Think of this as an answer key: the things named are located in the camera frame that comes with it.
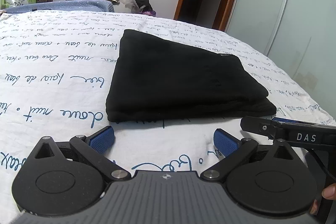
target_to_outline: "green basket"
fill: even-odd
[[[36,3],[36,0],[28,0],[28,4],[34,4]],[[2,9],[9,8],[9,4],[6,2],[6,0],[1,0],[1,7]]]

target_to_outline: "hand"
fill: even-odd
[[[336,192],[335,192],[335,189],[336,189],[336,183],[333,183],[332,185],[328,186],[327,188],[325,188],[323,191],[322,191],[322,196],[325,198],[325,199],[329,199],[329,200],[336,200]],[[317,209],[318,209],[318,204],[317,204],[317,200],[314,201],[314,204],[310,210],[310,213],[313,215],[317,212]]]
[[[322,196],[325,199],[336,200],[335,188],[336,188],[336,183],[333,183],[332,185],[328,186],[322,191]]]

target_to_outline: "plastic bag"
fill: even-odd
[[[124,4],[126,8],[131,9],[132,14],[139,13],[139,7],[135,0],[120,0],[120,2]]]

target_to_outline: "metal pin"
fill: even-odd
[[[126,172],[125,170],[114,170],[111,173],[111,176],[114,177],[115,179],[123,179],[125,177],[127,177],[128,172]]]
[[[216,179],[219,177],[219,172],[216,170],[206,170],[203,175],[208,179]]]

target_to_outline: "white bedsheet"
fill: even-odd
[[[68,141],[109,124],[105,99],[124,29],[237,55],[245,70],[268,89],[277,116],[336,124],[270,59],[224,32],[145,15],[49,10],[4,14],[0,17],[0,223],[7,224],[18,214],[11,184],[42,136]],[[215,129],[240,139],[248,133],[239,123],[233,118],[110,123],[115,144],[106,156],[132,174],[135,169],[200,173],[221,159],[213,145]]]

